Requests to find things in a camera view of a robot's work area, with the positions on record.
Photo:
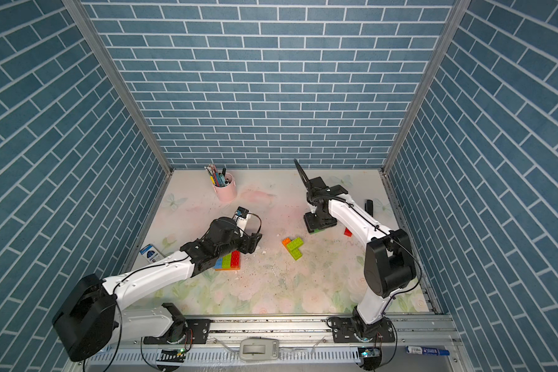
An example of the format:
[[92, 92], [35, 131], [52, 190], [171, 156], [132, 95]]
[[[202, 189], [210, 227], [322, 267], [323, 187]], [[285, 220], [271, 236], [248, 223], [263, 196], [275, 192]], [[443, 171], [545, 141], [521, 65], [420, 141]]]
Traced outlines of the lime green lego brick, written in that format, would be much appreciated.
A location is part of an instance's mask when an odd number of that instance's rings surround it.
[[228, 254], [225, 257], [223, 257], [223, 267], [224, 268], [232, 267], [232, 254]]

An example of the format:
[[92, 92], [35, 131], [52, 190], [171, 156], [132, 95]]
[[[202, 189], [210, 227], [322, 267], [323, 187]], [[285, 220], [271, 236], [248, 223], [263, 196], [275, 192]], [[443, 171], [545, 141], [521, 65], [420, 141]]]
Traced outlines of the light blue lego brick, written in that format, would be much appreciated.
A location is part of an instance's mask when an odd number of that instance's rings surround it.
[[220, 271], [221, 269], [223, 269], [223, 258], [220, 258], [217, 260], [217, 262], [215, 263], [214, 269], [216, 271]]

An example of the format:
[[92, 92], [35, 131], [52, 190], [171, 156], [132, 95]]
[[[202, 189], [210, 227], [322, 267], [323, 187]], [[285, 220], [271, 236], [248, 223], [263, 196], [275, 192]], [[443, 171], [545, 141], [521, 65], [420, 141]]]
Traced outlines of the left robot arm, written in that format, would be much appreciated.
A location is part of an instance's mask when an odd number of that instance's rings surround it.
[[171, 303], [146, 312], [128, 308], [168, 285], [213, 268], [220, 258], [234, 252], [254, 253], [262, 235], [246, 232], [251, 217], [252, 212], [239, 207], [233, 217], [213, 220], [202, 237], [162, 260], [125, 274], [106, 278], [89, 274], [80, 279], [52, 320], [69, 359], [86, 361], [111, 343], [184, 330], [186, 321]]

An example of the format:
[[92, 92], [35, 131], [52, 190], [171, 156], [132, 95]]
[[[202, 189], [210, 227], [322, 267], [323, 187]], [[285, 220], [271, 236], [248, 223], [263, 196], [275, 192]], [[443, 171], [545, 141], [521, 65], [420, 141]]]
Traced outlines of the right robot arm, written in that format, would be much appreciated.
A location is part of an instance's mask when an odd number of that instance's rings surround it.
[[341, 185], [328, 186], [321, 177], [309, 178], [298, 161], [294, 165], [306, 189], [311, 211], [304, 222], [309, 233], [343, 224], [366, 247], [364, 279], [367, 291], [354, 308], [353, 318], [360, 330], [377, 326], [392, 300], [406, 293], [417, 278], [418, 264], [412, 254], [409, 235], [402, 229], [387, 230], [361, 208]]

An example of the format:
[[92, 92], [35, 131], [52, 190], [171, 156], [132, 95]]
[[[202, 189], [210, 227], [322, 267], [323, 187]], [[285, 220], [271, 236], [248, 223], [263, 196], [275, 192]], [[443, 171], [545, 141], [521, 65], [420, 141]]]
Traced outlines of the pink pen cup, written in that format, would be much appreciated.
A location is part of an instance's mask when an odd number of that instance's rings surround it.
[[220, 186], [214, 185], [213, 189], [216, 197], [221, 201], [221, 203], [229, 203], [237, 197], [237, 185], [235, 178], [231, 175], [231, 173], [226, 173], [224, 175], [224, 179], [226, 183], [221, 184]]

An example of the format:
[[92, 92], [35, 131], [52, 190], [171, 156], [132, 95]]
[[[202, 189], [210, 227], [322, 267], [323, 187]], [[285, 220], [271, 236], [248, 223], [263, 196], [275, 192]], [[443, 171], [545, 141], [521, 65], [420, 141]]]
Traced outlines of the black small box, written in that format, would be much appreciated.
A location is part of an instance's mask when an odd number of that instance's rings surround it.
[[364, 210], [370, 216], [374, 215], [374, 202], [370, 199], [367, 199], [364, 204]]

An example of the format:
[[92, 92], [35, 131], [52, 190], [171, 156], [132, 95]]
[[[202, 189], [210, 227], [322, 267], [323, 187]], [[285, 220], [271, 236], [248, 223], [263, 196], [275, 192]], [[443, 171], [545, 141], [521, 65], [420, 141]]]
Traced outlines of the blue white card box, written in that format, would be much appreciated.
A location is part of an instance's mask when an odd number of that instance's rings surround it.
[[149, 264], [157, 263], [164, 260], [165, 256], [151, 243], [142, 247], [139, 250], [139, 254], [142, 258], [149, 262]]

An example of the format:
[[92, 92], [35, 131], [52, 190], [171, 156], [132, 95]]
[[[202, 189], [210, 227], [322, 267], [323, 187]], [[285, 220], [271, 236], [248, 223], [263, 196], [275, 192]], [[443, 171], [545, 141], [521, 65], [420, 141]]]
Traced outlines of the grey handheld device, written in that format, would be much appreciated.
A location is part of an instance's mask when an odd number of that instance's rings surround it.
[[277, 339], [247, 338], [240, 343], [239, 358], [245, 362], [274, 361], [279, 347]]

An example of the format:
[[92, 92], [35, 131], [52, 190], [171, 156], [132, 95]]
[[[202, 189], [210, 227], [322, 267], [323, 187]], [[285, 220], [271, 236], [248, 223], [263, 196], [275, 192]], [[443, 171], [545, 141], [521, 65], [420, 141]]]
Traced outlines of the blue marker pen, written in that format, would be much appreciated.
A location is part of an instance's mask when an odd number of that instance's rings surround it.
[[450, 355], [449, 350], [432, 348], [432, 347], [417, 347], [417, 346], [407, 346], [405, 348], [406, 353], [414, 355], [429, 355], [429, 356], [439, 356], [448, 357]]

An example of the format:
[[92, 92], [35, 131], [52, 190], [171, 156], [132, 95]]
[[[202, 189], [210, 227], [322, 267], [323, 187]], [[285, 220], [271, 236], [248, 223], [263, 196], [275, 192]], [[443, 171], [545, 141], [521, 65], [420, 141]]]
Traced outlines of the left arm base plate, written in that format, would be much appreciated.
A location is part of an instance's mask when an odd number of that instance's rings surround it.
[[205, 344], [209, 337], [212, 321], [210, 319], [187, 319], [174, 321], [170, 328], [160, 337], [143, 338], [146, 345], [194, 345]]

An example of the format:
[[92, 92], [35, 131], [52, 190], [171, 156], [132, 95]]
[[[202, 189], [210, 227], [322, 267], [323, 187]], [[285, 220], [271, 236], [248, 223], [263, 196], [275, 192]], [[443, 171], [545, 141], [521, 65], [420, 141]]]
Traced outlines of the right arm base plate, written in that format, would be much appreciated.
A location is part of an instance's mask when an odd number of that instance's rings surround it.
[[393, 343], [395, 329], [388, 318], [370, 325], [357, 317], [329, 317], [326, 325], [330, 328], [334, 343]]

